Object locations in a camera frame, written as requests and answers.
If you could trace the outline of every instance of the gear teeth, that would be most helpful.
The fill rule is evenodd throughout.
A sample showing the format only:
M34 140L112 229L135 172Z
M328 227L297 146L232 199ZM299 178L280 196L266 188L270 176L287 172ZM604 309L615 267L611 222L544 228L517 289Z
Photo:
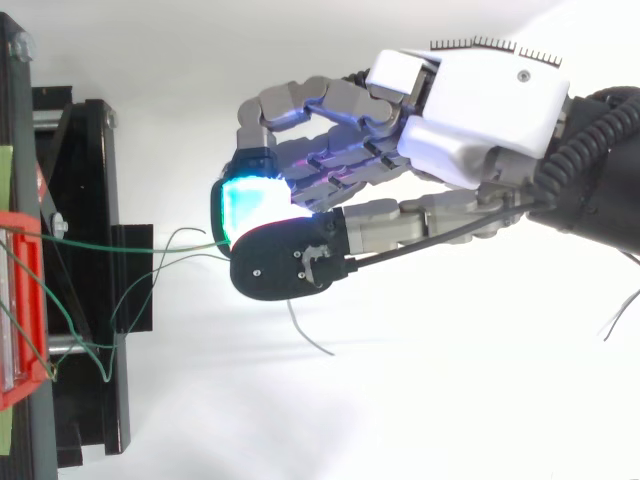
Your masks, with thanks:
M500 40L499 38L476 36L473 39L474 47L493 48L494 50L502 50L503 52L514 53L516 51L516 42L510 40Z
M432 52L437 50L457 50L461 48L473 47L473 40L471 38L463 38L459 40L435 40L431 41L429 47Z
M553 56L550 53L543 53L537 50L531 50L529 48L522 47L518 53L521 57L530 58L531 60L537 60L538 62L546 63L552 67L560 68L562 64L562 58Z

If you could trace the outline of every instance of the blue light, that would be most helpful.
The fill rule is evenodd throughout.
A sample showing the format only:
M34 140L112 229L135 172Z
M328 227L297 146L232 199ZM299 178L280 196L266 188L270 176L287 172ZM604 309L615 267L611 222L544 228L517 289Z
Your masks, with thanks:
M291 189L285 180L241 177L222 186L222 228L231 248L249 230L311 215L308 209L291 203Z

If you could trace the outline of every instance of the wire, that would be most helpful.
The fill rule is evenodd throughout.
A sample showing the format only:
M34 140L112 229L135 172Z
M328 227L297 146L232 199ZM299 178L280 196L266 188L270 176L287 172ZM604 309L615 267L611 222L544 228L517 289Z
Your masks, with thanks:
M419 250L423 250L429 247L434 247L436 245L440 245L442 243L454 240L463 235L469 235L475 232L476 230L486 227L487 225L493 222L504 220L514 215L526 213L531 210L536 210L538 208L546 208L546 206L543 206L542 204L539 204L539 203L530 203L526 205L520 205L518 207L507 208L506 210L502 210L497 213L492 213L491 215L487 215L486 217L475 220L462 227L451 230L450 232L442 233L440 235L436 235L435 237L431 237L431 238L425 238L424 240L420 240L416 243L412 243L411 245L407 245L397 250L389 250L387 252L379 253L377 255L372 255L370 257L356 260L355 266L356 266L356 269L362 268L362 267L368 267L369 265L375 265L376 263L384 262L386 260L391 260L392 258L402 257L404 255L408 255L409 253L417 252Z
M7 230L8 232L19 233L20 235L26 235L27 237L36 237L40 238L41 240L47 240L49 242L69 245L71 247L112 253L188 253L195 252L197 250L206 250L207 248L218 247L220 245L226 245L228 243L228 241L225 240L222 242L207 243L195 247L171 248L164 250L157 250L153 248L108 247L105 245L95 245L93 243L78 242L76 240L65 240L64 238L56 238L52 237L51 235L45 235L43 233L25 232L24 230L20 230L19 228L8 227L6 225L0 225L0 229Z
M313 345L314 347L316 347L318 350L320 350L321 352L326 353L327 355L330 356L335 356L335 354L333 352L330 352L329 350L327 350L326 348L321 347L320 345L318 345L316 342L314 342L313 340L311 340L306 333L304 333L302 331L302 329L300 328L300 325L298 324L298 319L296 318L296 314L293 311L293 305L291 305L291 300L287 300L287 308L289 309L289 314L291 314L291 320L293 321L293 326L296 327L296 330L298 331L298 333L300 335L302 335L302 338L304 338L307 342L309 342L311 345Z
M634 255L631 255L630 253L627 253L627 252L623 252L622 250L619 250L619 252L623 254L625 257L627 257L629 260L631 260L632 262L640 265L640 259L636 258Z
M640 260L637 259L634 255L632 255L632 254L630 254L628 252L623 252L622 250L619 250L619 252L621 254L623 254L625 257L627 257L629 260L634 262L635 264L640 265ZM622 317L622 314L624 314L625 310L627 310L627 308L629 308L629 306L633 303L633 301L638 296L640 296L640 290L638 290L636 293L632 294L629 298L627 298L625 300L625 302L622 304L622 307L620 307L620 310L618 310L618 312L602 327L600 332L598 332L598 335L600 335L602 330L604 330L609 325L611 325L611 328L609 329L609 332L607 333L607 336L604 337L604 340L603 340L604 342L606 342L609 339L609 337L613 333L613 329L616 328L616 325L618 324L618 321L620 320L620 317Z
M102 366L102 363L100 362L100 360L98 359L98 357L96 356L96 354L91 351L91 349L89 349L84 340L82 340L82 337L80 335L78 335L78 333L75 330L75 327L73 325L73 320L71 319L71 315L69 315L69 312L67 311L66 308L64 308L64 306L62 305L62 303L60 302L60 300L58 299L58 297L56 297L56 295L51 291L51 289L49 287L47 287L47 285L35 274L31 271L31 269L25 265L22 260L20 260L18 258L18 256L16 254L14 254L6 245L4 242L0 241L0 246L2 248L4 248L5 252L7 252L7 255L9 255L14 262L16 262L18 265L20 265L20 267L27 272L27 274L38 284L40 285L45 293L49 296L49 298L53 301L53 303L56 304L56 306L60 309L60 312L62 313L62 315L64 316L65 320L67 321L67 324L69 326L69 332L71 333L71 335L76 339L76 341L83 346L83 348L86 350L87 355L89 355L89 357L91 358L91 360L93 360L95 362L96 365L98 365L98 368L100 369L100 373L103 374L103 378L106 376L106 372L104 371L104 368Z
M100 370L100 374L102 375L102 378L104 380L105 383L108 383L111 380L111 376L113 374L113 362L115 359L115 353L112 352L111 355L111 364L110 364L110 368L109 368L109 373L107 374L103 363L100 361L100 359L96 356L96 354L92 351L92 349L90 348L90 344L85 342L82 337L80 335L78 335L78 333L75 330L74 324L73 324L73 320L71 319L71 316L69 315L69 312L65 309L65 307L62 305L62 303L60 302L60 300L58 299L58 297L56 297L56 295L51 291L51 289L49 289L49 287L47 287L47 285L33 272L31 271L31 269L29 269L29 267L27 265L25 265L13 252L11 252L7 246L0 241L0 247L4 248L5 251L7 252L7 254L13 258L13 260L23 269L27 272L27 274L33 278L38 285L40 285L45 293L47 294L47 296L53 301L53 303L60 309L60 312L62 313L62 315L65 317L65 320L67 321L67 324L69 326L69 332L70 334L74 337L74 339L76 340L76 343L79 344L80 346L82 346L82 348L84 348L84 350L86 351L87 355L91 358L91 360L93 360L93 362L96 364L96 366L98 367L98 369ZM178 262L181 262L183 260L186 260L188 258L193 258L193 257L209 257L209 258L215 258L217 260L225 260L221 257L217 257L215 255L209 255L209 254L194 254L194 255L189 255L183 258L180 258L178 260L174 260L173 262L167 264L167 265L163 265L161 268L166 268L169 267L171 265L175 265ZM150 273L146 274L146 276L149 276L151 274L153 274L154 272L156 272L157 270L161 269L160 267L152 270ZM142 281L143 278L138 279L136 282L134 282L134 285L136 285L137 283L139 283L140 281ZM120 306L122 305L122 302L124 301L124 298L126 296L126 294L128 294L131 291L130 287L129 289L127 289L127 291L125 292L125 294L122 296L122 298L120 298L120 301L118 302L118 305L116 307L116 310L114 310L113 315L111 317L111 321L113 321L113 319L115 318L118 310L120 309ZM144 310L144 307L146 306L146 302L145 305L143 305L141 311L138 313L138 317L136 317L136 322L139 320L139 318L141 317L141 313ZM133 329L133 327L135 327L135 324L132 325L132 327L130 328L129 332ZM114 346L105 346L105 345L96 345L96 344L91 344L91 346L96 346L97 348L113 348Z
M169 248L169 245L171 245L171 241L173 240L173 237L175 237L178 233L180 233L181 231L184 230L192 230L192 231L196 231L196 232L200 232L202 234L205 234L205 231L200 229L200 228L193 228L193 227L182 227L182 228L178 228L177 230L175 230L171 236L169 237L169 240L167 241L167 245L166 245L166 249ZM129 292L133 289L133 287L135 285L137 285L138 283L140 283L142 280L146 279L148 276L152 275L154 272L156 273L156 277L153 280L153 283L151 285L151 291L149 292L149 295L147 296L145 302L142 304L142 307L140 308L140 310L138 311L138 315L135 318L135 320L133 321L131 327L129 328L129 331L125 334L125 338L127 337L127 335L129 335L129 333L131 333L131 331L133 330L133 328L135 327L135 325L137 324L138 320L140 319L140 317L142 316L142 313L144 312L145 307L147 306L147 303L149 302L152 292L153 292L153 288L156 285L156 282L158 281L158 276L160 275L160 270L163 267L163 263L164 263L164 259L165 256L167 254L165 251L162 254L162 258L160 259L160 265L158 266L157 269L152 270L151 272L149 272L148 274L143 275L142 277L138 278L132 285L129 286L129 288L127 288L127 290L124 292L124 294L120 297L120 301L118 302L116 309L114 311L114 313L111 316L111 319L109 321L109 325L110 327L114 330L115 333L115 318L116 318L116 313L118 312L118 310L120 309L120 305L122 304L122 302L124 301L125 297L129 294ZM72 344L71 346L69 346L68 350L64 353L64 355L62 356L62 358L57 362L56 365L60 365L70 354L71 354L71 350L73 349L73 347L76 345L77 343ZM113 345L100 345L100 344L96 344L96 343L91 343L91 342L87 342L86 345L90 346L90 347L95 347L95 348L104 348L104 349L108 349L108 348L114 348Z
M604 340L603 340L604 342L609 340L609 337L613 333L613 329L616 328L616 325L618 324L618 321L620 320L620 318L622 317L624 312L627 310L627 308L629 308L631 306L633 301L636 298L638 298L638 296L640 296L640 290L638 290L636 293L634 293L629 298L627 298L627 300L622 304L622 307L620 307L620 310L618 310L618 313L616 313L614 315L613 319L611 320L612 325L611 325L611 328L609 329L609 333L607 333L607 336L604 337Z
M18 332L20 332L20 335L22 336L24 341L27 342L27 344L29 345L29 348L33 350L33 353L37 357L38 362L40 362L40 365L44 367L45 371L47 372L47 375L49 375L49 378L54 378L54 374L49 368L49 364L45 361L44 358L42 358L42 355L40 355L40 352L38 351L36 346L33 344L31 339L29 338L29 335L27 335L27 332L24 331L24 329L22 328L18 320L16 320L16 317L13 316L9 308L7 308L7 306L4 304L4 302L2 302L2 300L0 300L0 308L4 310L4 313L7 314L7 316L9 317L9 320L11 320L11 323L13 323L13 326L16 328L16 330L18 330Z

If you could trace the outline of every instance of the metal rod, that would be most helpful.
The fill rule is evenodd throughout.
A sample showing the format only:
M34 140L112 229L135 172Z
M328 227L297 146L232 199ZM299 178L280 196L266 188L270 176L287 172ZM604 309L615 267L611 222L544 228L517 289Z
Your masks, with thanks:
M33 112L33 128L36 131L51 131L58 128L62 110L35 110Z
M51 335L49 337L49 355L64 355L65 353L76 355L84 353L84 348L76 343L71 335Z

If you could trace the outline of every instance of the green wire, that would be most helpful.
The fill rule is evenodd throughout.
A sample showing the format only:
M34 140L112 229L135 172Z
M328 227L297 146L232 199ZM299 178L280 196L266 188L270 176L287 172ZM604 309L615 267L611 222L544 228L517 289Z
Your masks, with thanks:
M26 235L28 237L36 237L36 238L40 238L41 240L60 243L62 245L69 245L71 247L78 247L78 248L84 248L87 250L98 250L100 252L113 252L113 253L187 253L187 252L195 252L197 250L206 250L207 248L218 247L220 245L226 245L229 243L227 240L225 240L222 242L207 243L205 245L198 245L195 247L156 250L153 248L107 247L104 245L94 245L92 243L78 242L75 240L65 240L64 238L56 238L56 237L52 237L51 235L44 235L42 233L25 232L24 230L8 227L6 225L0 225L0 229L7 230L8 232L19 233L20 235Z
M180 233L183 230L193 230L193 231L197 231L200 232L202 234L205 234L204 230L200 229L200 228L192 228L192 227L182 227L182 228L178 228L177 230L175 230L171 236L169 237L169 240L167 240L167 245L165 247L165 249L169 248L169 245L171 245L171 241L173 240L173 237L175 237L178 233ZM150 272L150 274L153 274L153 272L157 271L158 274L156 275L156 278L153 281L153 284L151 285L151 292L153 292L153 288L156 285L156 282L158 281L158 275L160 274L160 269L162 268L162 264L164 263L164 258L166 256L166 251L162 254L162 258L160 259L160 266L158 267L158 269L156 270L152 270ZM136 282L134 283L137 284L138 282L142 281L143 279L147 278L148 275L143 275L141 278L139 278L138 280L136 280ZM122 297L120 298L120 301L118 302L118 305L115 309L115 311L113 312L113 315L111 316L111 320L109 321L109 326L113 329L114 332L114 344L115 344L115 326L114 326L114 320L115 320L115 316L116 313L118 312L118 309L120 308L120 304L122 303L122 301L124 300L124 298L127 296L127 294L129 293L129 291L131 290L131 288L127 289L127 291L122 295ZM144 304L142 305L142 308L140 309L140 311L138 312L138 316L136 317L136 320L134 321L134 324L137 322L138 318L140 318L140 316L142 315L142 312L144 311L144 308L147 306L148 303L148 299L145 300ZM111 346L104 346L104 345L98 345L98 344L90 344L87 343L87 345L93 346L93 347L98 347L98 348L111 348ZM67 356L69 356L69 354L71 353L71 350L73 349L73 345L71 345L69 347L69 349L65 352L65 354L62 356L62 358L58 361L58 365L60 365L60 363L62 361L64 361Z
M135 282L133 282L129 288L127 288L127 290L124 292L124 294L122 295L122 297L120 297L120 301L118 302L118 304L116 305L115 310L113 311L113 315L111 316L111 320L110 323L113 324L116 314L118 313L118 310L120 309L120 307L122 306L122 302L124 301L125 297L129 294L129 292L131 292L131 290L133 290L133 288L140 283L142 280L144 280L146 277L153 275L154 272L159 272L159 270L170 267L172 265L175 265L176 263L180 263L183 260L187 260L189 258L194 258L194 257L208 257L208 258L213 258L216 260L223 260L223 261L228 261L226 258L222 258L222 257L217 257L215 255L209 255L206 253L196 253L193 255L189 255L187 257L183 257L183 258L179 258L178 260L174 260L171 263L168 263L166 265L160 266L158 268L156 268L155 270L143 275L142 277L138 278L138 280L136 280ZM147 303L149 303L149 301L151 300L151 296L153 294L153 290L151 292L149 292L149 294L147 295L147 298L145 299L144 303L142 304L142 307L140 307L140 310L138 311L138 315L136 316L136 318L134 319L133 323L131 324L131 326L129 327L129 330L127 331L127 333L124 335L124 338L126 338L135 328L136 324L138 323L138 320L140 320L140 318L142 317L142 313L144 312L145 307L147 306ZM100 344L95 344L95 343L90 343L87 342L85 343L85 345L87 346L91 346L91 347L96 347L96 348L104 348L104 349L110 349L111 350L111 358L109 361L109 374L107 375L108 380L105 380L106 382L111 380L111 376L113 375L113 365L114 365L114 360L115 360L115 353L116 353L116 349L118 348L119 345L116 344L116 332L114 331L113 334L113 345L100 345ZM62 363L62 360L64 360L64 357L60 359L60 361L57 363L57 365L59 366L60 363Z
M0 300L0 308L4 310L4 313L7 314L7 316L9 317L9 320L11 320L11 323L13 323L13 326L18 330L18 332L20 332L20 335L22 336L22 338L29 345L29 348L33 350L33 353L35 353L36 357L38 358L38 362L40 362L40 365L44 367L44 369L47 372L47 375L49 375L49 378L54 378L53 372L49 368L49 365L47 364L45 359L42 358L42 355L40 355L40 352L38 352L38 349L29 338L29 335L27 335L27 332L25 332L24 329L20 326L20 323L18 323L18 320L16 320L16 317L13 316L9 308L7 308L7 306L4 304L2 300Z
M178 233L181 230L187 230L187 228L180 228L178 230L176 230L171 237L169 238L169 242L171 242L171 239L173 238L173 236ZM5 251L7 252L7 254L13 258L13 260L20 265L20 267L22 269L24 269L27 274L29 274L29 276L31 276L45 291L45 293L47 294L47 296L49 298L51 298L51 300L56 304L56 306L60 309L60 312L63 314L63 316L65 317L67 324L69 326L69 331L71 333L71 335L74 337L74 339L76 340L76 343L79 344L80 346L82 346L82 348L86 351L87 355L93 360L93 362L97 365L98 369L100 370L100 373L102 375L102 378L104 380L105 383L108 383L111 380L111 377L113 375L113 364L114 364L114 360L115 360L115 349L118 347L118 345L116 345L116 332L114 331L114 345L99 345L99 344L93 344L90 342L85 342L82 337L80 335L78 335L78 333L75 331L74 325L73 325L73 320L71 319L71 316L69 315L69 312L64 308L64 306L62 305L62 303L60 302L60 300L55 296L55 294L44 284L44 282L42 282L40 280L40 278L38 278L38 276L32 272L29 267L27 265L25 265L13 252L11 252L7 246L0 241L0 246L2 248L5 249ZM222 257L217 257L215 255L209 255L209 254L194 254L194 255L188 255L186 257L180 258L178 260L174 260L173 262L167 264L167 265L162 265L162 261L164 260L164 254L166 253L172 253L171 250L159 250L158 252L162 252L163 253L163 257L161 260L161 265L152 270L151 272L143 275L142 277L138 278L132 285L129 286L129 288L127 288L127 290L125 291L125 293L122 295L122 297L120 298L120 301L118 302L112 316L111 316L111 320L110 320L110 325L113 326L114 320L116 318L117 312L120 309L120 307L122 306L122 302L124 301L125 297L129 294L129 292L133 289L133 287L135 287L135 285L137 285L138 283L140 283L142 280L144 280L145 278L147 278L148 276L152 275L155 272L158 272L159 275L159 271L163 268L169 267L171 265L175 265L176 263L179 263L183 260L187 260L189 258L194 258L194 257L209 257L209 258L214 258L216 260L226 260L225 258ZM153 286L155 286L155 283L158 280L158 275L156 275L156 278L153 282L152 288ZM149 302L149 300L151 299L152 296L152 291L149 292L149 295L147 296L144 304L142 305L140 311L138 312L137 317L135 318L134 322L131 324L131 327L129 328L128 332L125 334L125 338L126 336L131 333L131 331L135 328L138 320L141 318L142 313L147 305L147 303ZM26 334L22 331L22 329L20 328L19 324L17 324L19 327L19 331L22 334L22 336L25 338L25 340L27 340L27 342L29 343L29 346L34 350L35 354L40 357L39 352L37 351L37 349L35 348L35 346L33 346L33 344L31 343L30 339L26 336ZM104 365L102 364L102 362L100 361L100 359L97 358L97 356L93 353L93 351L89 348L89 347L95 347L95 348L105 348L105 349L111 349L111 359L110 359L110 366L109 366L109 373L107 373L104 369ZM67 356L70 354L71 352L71 348L69 348L69 350L63 355L63 357L60 359L60 361L58 361L56 363L56 366L59 366L63 360L65 360L67 358ZM42 360L42 358L40 357L39 360L41 361L41 363L43 364L43 366L45 366L45 368L47 369L47 373L50 373L51 378L55 381L56 380L56 375L54 375L53 373L51 373L50 369L46 367L46 362L44 362L44 360Z
M62 315L64 316L65 320L67 321L67 324L69 325L69 332L71 333L71 335L73 336L73 338L76 339L76 342L78 342L78 344L80 344L85 351L87 352L87 355L89 355L89 357L91 358L91 360L93 360L96 365L98 365L98 369L100 369L100 373L102 374L102 378L106 379L107 373L104 371L104 367L102 366L102 363L100 362L100 360L98 359L98 357L96 356L95 353L93 353L91 351L91 349L89 349L84 340L82 340L82 337L80 335L78 335L78 333L76 332L75 327L73 326L73 320L71 319L71 315L69 315L69 312L67 312L67 309L64 308L64 306L62 305L62 303L60 302L60 300L58 300L58 297L55 296L55 294L51 291L51 289L49 289L49 287L47 287L45 285L45 283L40 280L40 278L31 271L31 269L25 265L22 260L20 260L18 258L18 256L13 253L11 250L9 250L9 248L4 244L4 242L0 241L0 246L2 248L4 248L5 252L7 252L7 255L9 255L14 262L16 262L18 265L20 265L20 267L27 272L27 274L33 278L33 280L40 285L45 293L49 296L49 298L53 301L53 303L56 304L56 306L60 309L60 312L62 313Z

